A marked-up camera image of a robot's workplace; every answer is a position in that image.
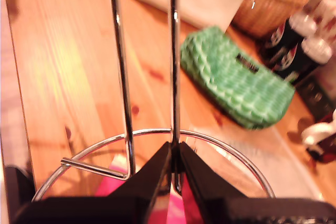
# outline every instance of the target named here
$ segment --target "green purse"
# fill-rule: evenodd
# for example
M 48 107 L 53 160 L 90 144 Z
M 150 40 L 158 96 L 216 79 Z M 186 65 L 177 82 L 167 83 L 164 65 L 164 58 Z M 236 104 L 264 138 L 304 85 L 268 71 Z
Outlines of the green purse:
M 219 27 L 191 33 L 181 66 L 215 103 L 248 129 L 277 123 L 295 89 L 241 51 Z

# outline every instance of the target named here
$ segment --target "metal rod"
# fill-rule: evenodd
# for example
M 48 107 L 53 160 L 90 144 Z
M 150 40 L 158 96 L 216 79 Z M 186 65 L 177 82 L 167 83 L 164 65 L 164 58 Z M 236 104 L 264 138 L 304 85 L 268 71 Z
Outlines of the metal rod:
M 95 174 L 110 177 L 110 178 L 118 178 L 121 180 L 125 180 L 127 178 L 127 174 L 120 173 L 115 170 L 110 170 L 110 169 L 97 166 L 97 165 L 90 165 L 82 161 L 77 161 L 71 158 L 66 158 L 66 157 L 62 158 L 61 164 L 72 166 L 77 169 L 86 170 L 87 172 L 95 173 Z
M 171 133 L 171 129 L 170 128 L 142 129 L 142 130 L 133 131 L 133 136 L 142 136 L 142 135 L 147 135 L 147 134 L 159 134 L 159 133 L 169 134 L 169 133 Z M 205 140 L 205 141 L 207 141 L 209 143 L 212 143 L 212 144 L 220 147 L 221 149 L 229 152 L 233 156 L 235 156 L 252 172 L 252 174 L 256 177 L 256 179 L 260 183 L 262 189 L 265 191 L 267 196 L 270 197 L 270 198 L 275 198 L 275 194 L 274 194 L 269 182 L 267 181 L 267 179 L 264 177 L 264 175 L 261 173 L 261 171 L 258 169 L 258 167 L 255 164 L 253 164 L 252 161 L 250 161 L 247 157 L 245 157 L 241 152 L 239 152 L 238 150 L 234 149 L 230 145 L 228 145 L 226 143 L 223 143 L 223 142 L 221 142 L 220 140 L 218 140 L 214 137 L 211 137 L 211 136 L 208 136 L 208 135 L 205 135 L 205 134 L 202 134 L 202 133 L 181 130 L 181 134 L 186 135 L 186 136 L 193 136 L 193 137 L 196 137 L 198 139 Z M 76 154 L 71 159 L 72 160 L 79 160 L 79 159 L 85 157 L 86 155 L 90 154 L 91 152 L 94 152 L 94 151 L 96 151 L 100 148 L 103 148 L 104 146 L 106 146 L 110 143 L 114 143 L 114 142 L 122 140 L 122 139 L 124 139 L 124 134 L 120 134 L 120 135 L 117 135 L 117 136 L 107 138 L 105 140 L 102 140 L 102 141 L 100 141 L 96 144 L 93 144 L 93 145 L 89 146 L 88 148 L 84 149 L 80 153 Z M 36 194 L 33 198 L 33 201 L 41 200 L 43 195 L 48 190 L 48 188 L 50 188 L 50 186 L 53 185 L 55 180 L 57 178 L 59 178 L 69 168 L 70 168 L 70 166 L 61 165 L 57 170 L 55 170 L 54 173 L 37 190 L 37 192 L 36 192 Z
M 121 98 L 124 107 L 124 132 L 126 153 L 128 159 L 128 174 L 135 174 L 134 144 L 132 131 L 131 102 L 128 87 L 128 76 L 126 67 L 125 44 L 122 29 L 122 20 L 119 0 L 111 0 L 113 22 L 115 31 L 115 41 L 117 43 L 118 63 L 119 63 L 119 85 L 121 89 Z
M 180 14 L 179 0 L 170 0 L 168 11 L 171 44 L 171 128 L 173 147 L 180 142 Z

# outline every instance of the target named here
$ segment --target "wooden surface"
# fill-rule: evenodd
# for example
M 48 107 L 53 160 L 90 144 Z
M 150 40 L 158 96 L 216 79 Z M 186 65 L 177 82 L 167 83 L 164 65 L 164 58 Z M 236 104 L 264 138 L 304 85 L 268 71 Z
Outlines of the wooden surface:
M 110 0 L 7 0 L 20 79 L 26 129 L 36 186 L 71 157 L 99 140 L 123 132 L 117 59 Z M 170 126 L 169 29 L 167 15 L 135 0 L 121 0 L 134 130 Z M 181 42 L 196 28 L 182 23 Z M 229 28 L 238 45 L 256 57 L 254 43 Z M 311 115 L 295 95 L 279 134 L 302 162 L 298 143 L 302 124 Z M 248 141 L 273 155 L 284 150 L 269 141 L 274 128 L 247 131 L 220 114 L 181 73 L 181 128 L 211 131 Z M 136 162 L 142 165 L 169 136 L 135 139 Z M 107 167 L 114 143 L 89 155 L 86 162 Z M 311 172 L 324 197 L 336 205 L 336 167 L 318 165 Z M 71 169 L 50 195 L 90 195 L 101 177 Z

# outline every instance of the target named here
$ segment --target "chrome wire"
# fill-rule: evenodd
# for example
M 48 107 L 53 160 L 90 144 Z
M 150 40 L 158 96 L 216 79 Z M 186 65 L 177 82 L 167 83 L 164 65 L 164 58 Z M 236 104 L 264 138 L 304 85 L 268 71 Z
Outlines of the chrome wire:
M 128 87 L 128 75 L 126 67 L 125 44 L 121 20 L 121 8 L 119 0 L 111 0 L 113 22 L 115 31 L 115 41 L 117 43 L 118 64 L 119 64 L 119 85 L 121 89 L 121 98 L 124 107 L 124 132 L 127 153 L 128 173 L 130 177 L 135 174 L 134 144 L 132 131 L 131 102 Z
M 142 130 L 133 131 L 133 136 L 141 136 L 141 135 L 147 135 L 147 134 L 159 134 L 159 133 L 169 134 L 170 132 L 171 132 L 170 128 L 142 129 Z M 255 164 L 253 164 L 247 157 L 245 157 L 241 152 L 239 152 L 238 150 L 234 149 L 230 145 L 228 145 L 226 143 L 223 143 L 223 142 L 221 142 L 220 140 L 218 140 L 214 137 L 211 137 L 211 136 L 199 133 L 199 132 L 181 130 L 181 134 L 186 135 L 186 136 L 196 137 L 196 138 L 201 139 L 201 140 L 205 140 L 209 143 L 212 143 L 212 144 L 222 148 L 223 150 L 225 150 L 225 151 L 229 152 L 230 154 L 232 154 L 233 156 L 235 156 L 252 172 L 252 174 L 256 177 L 256 179 L 260 183 L 262 189 L 265 191 L 267 196 L 270 197 L 270 198 L 275 198 L 275 194 L 274 194 L 269 182 L 267 181 L 267 179 L 264 177 L 264 175 L 261 173 L 261 171 L 258 169 L 258 167 Z M 93 145 L 89 146 L 88 148 L 81 151 L 80 153 L 78 153 L 77 155 L 72 157 L 71 159 L 74 160 L 74 161 L 80 160 L 81 158 L 85 157 L 86 155 L 90 154 L 91 152 L 96 151 L 96 150 L 98 150 L 98 149 L 100 149 L 100 148 L 102 148 L 102 147 L 104 147 L 104 146 L 106 146 L 110 143 L 114 143 L 114 142 L 122 140 L 122 139 L 124 139 L 124 134 L 120 134 L 120 135 L 117 135 L 117 136 L 107 138 L 103 141 L 100 141 L 96 144 L 93 144 Z M 41 200 L 43 195 L 48 190 L 48 188 L 50 188 L 50 186 L 53 185 L 55 180 L 57 178 L 59 178 L 69 168 L 70 168 L 70 166 L 61 165 L 57 170 L 55 170 L 54 173 L 45 181 L 45 183 L 36 192 L 36 194 L 33 198 L 33 201 Z
M 171 83 L 171 138 L 173 157 L 178 155 L 178 143 L 180 142 L 180 14 L 179 0 L 170 0 L 168 10 L 170 28 L 170 83 Z M 177 172 L 177 164 L 174 165 L 173 187 L 181 195 L 181 177 Z

